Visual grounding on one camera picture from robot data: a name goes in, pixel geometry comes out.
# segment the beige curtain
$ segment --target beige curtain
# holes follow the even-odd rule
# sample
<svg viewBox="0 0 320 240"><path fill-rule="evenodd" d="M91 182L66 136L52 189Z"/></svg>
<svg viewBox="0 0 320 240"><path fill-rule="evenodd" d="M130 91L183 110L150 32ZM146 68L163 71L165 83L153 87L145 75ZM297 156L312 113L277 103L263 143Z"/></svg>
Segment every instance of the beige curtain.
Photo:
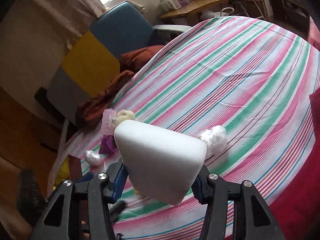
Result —
<svg viewBox="0 0 320 240"><path fill-rule="evenodd" d="M106 11L100 0L31 0L31 3L72 45Z"/></svg>

